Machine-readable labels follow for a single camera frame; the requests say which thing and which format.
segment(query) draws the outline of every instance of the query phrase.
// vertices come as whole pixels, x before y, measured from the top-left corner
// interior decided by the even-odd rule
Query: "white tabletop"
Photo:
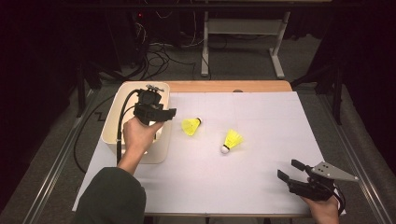
[[[150,215],[300,217],[306,204],[277,178],[280,169],[293,179],[307,174],[290,165],[323,161],[296,92],[171,93],[172,121],[168,155],[160,164],[140,164],[135,177],[147,193]],[[194,136],[181,130],[187,118],[202,119]],[[222,154],[229,129],[245,139]],[[99,140],[75,206],[103,167],[116,155]]]

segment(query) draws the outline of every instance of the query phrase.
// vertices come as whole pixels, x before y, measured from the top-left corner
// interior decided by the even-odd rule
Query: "hand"
[[[301,197],[311,209],[311,215],[318,224],[338,224],[338,201],[332,196],[326,202],[312,201]]]
[[[143,154],[151,146],[155,133],[162,126],[163,122],[157,122],[151,126],[147,126],[142,124],[138,118],[132,118],[125,122],[122,132],[126,151],[118,167],[133,175]]]

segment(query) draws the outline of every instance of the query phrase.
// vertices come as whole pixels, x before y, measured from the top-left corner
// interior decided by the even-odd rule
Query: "shuttlecock cork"
[[[189,136],[192,136],[195,134],[195,131],[197,131],[198,126],[201,124],[201,119],[196,118],[196,119],[183,119],[181,122],[181,129],[183,129],[184,133],[186,133]]]
[[[221,152],[228,153],[231,148],[237,146],[242,141],[244,141],[244,138],[238,132],[230,129],[227,132],[227,136],[225,138],[224,145],[221,147]]]

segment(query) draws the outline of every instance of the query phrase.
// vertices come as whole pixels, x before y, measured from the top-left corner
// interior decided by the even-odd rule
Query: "gray carpet floor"
[[[305,75],[320,40],[311,36],[297,41],[285,40],[279,51],[279,58],[287,81]],[[273,37],[229,36],[227,42],[221,36],[211,36],[209,46],[209,68],[212,80],[275,80],[275,70],[271,64],[268,48],[275,44]],[[165,46],[166,53],[173,61],[153,80],[195,80],[209,79],[201,77],[202,47],[176,49]],[[151,51],[163,50],[163,46],[154,45]],[[154,74],[163,59],[149,55]],[[124,67],[123,74],[131,72]],[[106,98],[114,94],[120,84],[104,81],[99,91],[91,92],[88,100],[92,102],[86,116],[76,119],[78,111],[77,93],[70,96],[71,105],[62,113],[51,127],[45,142],[35,155],[25,177],[16,189],[6,209],[0,216],[0,223],[22,223],[35,202],[37,193],[51,166],[58,157],[70,131],[84,123],[87,115]],[[331,116],[329,100],[331,95],[316,95],[315,83],[302,84],[295,88],[304,107],[305,114],[317,138],[324,159],[355,175],[363,177],[364,183],[337,182],[346,195],[346,215],[341,223],[392,223],[396,220],[396,178],[385,164],[375,148],[370,136],[364,130],[353,102],[343,88],[341,120],[343,125],[336,125]],[[103,118],[111,106],[112,99],[107,100],[92,113],[86,122],[76,143],[76,156],[83,169],[87,169],[96,147],[104,122]],[[48,198],[42,202],[35,217],[36,223],[69,223],[74,213],[71,211],[82,183],[84,174],[76,166],[73,157],[74,144],[70,146],[64,167],[59,176],[53,180],[53,188]],[[290,223],[286,218],[272,218],[272,223]],[[156,223],[203,223],[201,219],[155,218]],[[210,223],[262,223],[256,218],[212,218]],[[314,223],[311,218],[294,218],[292,223]]]

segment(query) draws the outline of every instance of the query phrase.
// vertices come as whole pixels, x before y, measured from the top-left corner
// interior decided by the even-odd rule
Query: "white metal stand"
[[[204,48],[202,53],[201,76],[209,75],[209,48],[207,39],[209,34],[241,34],[241,35],[276,35],[276,45],[269,49],[269,53],[279,79],[284,79],[282,67],[277,56],[283,35],[288,24],[290,12],[285,12],[283,20],[235,20],[235,19],[211,19],[205,12],[204,24]]]

